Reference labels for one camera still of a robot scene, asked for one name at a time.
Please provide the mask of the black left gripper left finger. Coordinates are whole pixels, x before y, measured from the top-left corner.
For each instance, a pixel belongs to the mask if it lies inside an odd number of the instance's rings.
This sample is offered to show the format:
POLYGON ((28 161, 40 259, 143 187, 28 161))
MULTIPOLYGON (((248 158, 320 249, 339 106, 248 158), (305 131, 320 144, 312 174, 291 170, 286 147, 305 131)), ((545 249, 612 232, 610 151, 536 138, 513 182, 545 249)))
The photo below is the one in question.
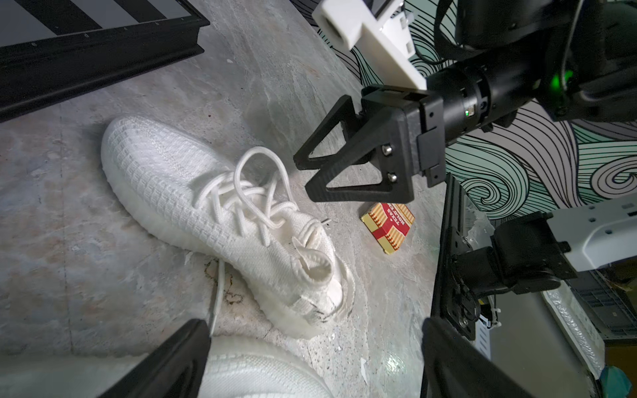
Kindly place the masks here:
POLYGON ((211 341, 206 321, 190 319, 101 396, 197 397, 211 341))

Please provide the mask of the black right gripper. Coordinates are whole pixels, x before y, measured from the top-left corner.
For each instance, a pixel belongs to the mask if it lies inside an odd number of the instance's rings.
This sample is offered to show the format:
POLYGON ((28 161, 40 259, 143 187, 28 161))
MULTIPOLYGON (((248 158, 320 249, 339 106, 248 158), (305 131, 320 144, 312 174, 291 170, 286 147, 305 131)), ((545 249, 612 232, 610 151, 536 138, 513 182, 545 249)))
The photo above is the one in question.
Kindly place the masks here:
POLYGON ((363 109, 340 97, 294 155, 299 170, 316 170, 305 185, 314 202, 408 203, 411 177, 434 187, 446 178, 444 103, 432 91, 372 85, 363 109), (340 126, 345 144, 336 153, 312 153, 340 126))

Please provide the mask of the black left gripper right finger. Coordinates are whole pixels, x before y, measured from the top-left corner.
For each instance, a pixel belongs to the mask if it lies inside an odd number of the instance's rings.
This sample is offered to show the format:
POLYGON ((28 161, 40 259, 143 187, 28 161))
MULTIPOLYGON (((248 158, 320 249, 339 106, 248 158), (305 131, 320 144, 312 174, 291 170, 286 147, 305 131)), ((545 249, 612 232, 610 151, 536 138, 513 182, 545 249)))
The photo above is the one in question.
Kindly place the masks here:
POLYGON ((444 319, 423 323, 423 397, 529 397, 444 319))

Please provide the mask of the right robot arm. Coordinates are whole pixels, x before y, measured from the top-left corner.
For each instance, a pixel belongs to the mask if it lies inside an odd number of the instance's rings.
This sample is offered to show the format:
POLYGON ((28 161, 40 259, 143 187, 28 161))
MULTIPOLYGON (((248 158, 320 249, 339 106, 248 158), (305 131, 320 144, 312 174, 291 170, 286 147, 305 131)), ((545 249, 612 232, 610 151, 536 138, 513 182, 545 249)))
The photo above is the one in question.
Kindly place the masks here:
POLYGON ((456 34, 433 24, 441 69, 422 76, 400 1, 323 1, 313 17, 330 42, 358 48, 381 83, 361 108, 341 97, 295 154, 314 202, 396 202, 412 179, 446 179, 446 149, 464 134, 508 127, 536 100, 555 121, 636 117, 633 1, 459 1, 456 34))

